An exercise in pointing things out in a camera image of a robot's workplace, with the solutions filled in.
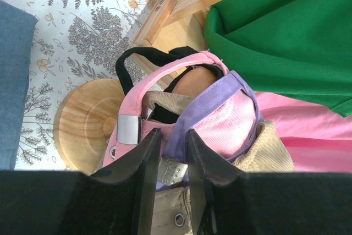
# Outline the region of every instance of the wooden crate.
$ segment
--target wooden crate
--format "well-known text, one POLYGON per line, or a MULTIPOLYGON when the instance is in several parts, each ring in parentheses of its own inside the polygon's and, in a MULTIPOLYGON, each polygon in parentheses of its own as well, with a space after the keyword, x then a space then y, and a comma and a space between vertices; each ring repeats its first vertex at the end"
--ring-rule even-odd
MULTIPOLYGON (((159 0, 143 26, 132 40, 130 47, 155 47, 161 51, 190 46, 197 51, 206 49, 204 25, 210 6, 221 0, 159 0)), ((147 73, 158 67, 143 56, 131 58, 147 73)), ((181 72, 179 69, 163 78, 158 84, 166 88, 181 72)))

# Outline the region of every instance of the white patterned tablecloth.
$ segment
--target white patterned tablecloth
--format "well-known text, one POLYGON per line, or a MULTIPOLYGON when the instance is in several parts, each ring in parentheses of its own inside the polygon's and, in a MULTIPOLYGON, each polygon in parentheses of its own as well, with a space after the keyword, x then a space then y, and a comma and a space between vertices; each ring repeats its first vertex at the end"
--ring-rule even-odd
MULTIPOLYGON (((64 170, 53 120, 75 87, 116 74, 114 64, 157 0, 0 0, 38 19, 16 170, 64 170)), ((132 61, 133 81, 145 73, 132 61)))

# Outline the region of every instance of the blue denim fabric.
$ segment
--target blue denim fabric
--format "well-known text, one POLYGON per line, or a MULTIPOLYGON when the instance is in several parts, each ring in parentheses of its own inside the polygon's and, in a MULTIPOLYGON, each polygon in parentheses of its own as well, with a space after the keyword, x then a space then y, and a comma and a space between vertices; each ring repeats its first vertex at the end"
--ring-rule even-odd
POLYGON ((28 90, 37 20, 0 1, 0 170, 13 170, 28 90))

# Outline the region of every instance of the green fabric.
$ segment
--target green fabric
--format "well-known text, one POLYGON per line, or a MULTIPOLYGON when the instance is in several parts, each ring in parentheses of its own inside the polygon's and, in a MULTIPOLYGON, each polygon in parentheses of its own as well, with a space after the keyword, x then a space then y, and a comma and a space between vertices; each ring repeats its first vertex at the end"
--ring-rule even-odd
POLYGON ((205 39, 254 90, 352 114, 352 0, 223 0, 205 39))

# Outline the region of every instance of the plant pattern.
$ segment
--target plant pattern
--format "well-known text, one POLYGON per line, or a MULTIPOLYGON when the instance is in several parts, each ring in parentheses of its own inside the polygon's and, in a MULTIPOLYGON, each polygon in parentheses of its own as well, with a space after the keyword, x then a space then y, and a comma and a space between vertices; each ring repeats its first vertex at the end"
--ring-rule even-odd
MULTIPOLYGON (((58 107, 79 85, 99 78, 116 78, 116 59, 157 0, 0 1, 38 20, 32 39, 29 89, 16 169, 70 170, 53 140, 58 107)), ((125 66, 133 82, 145 76, 132 60, 127 59, 125 66)))

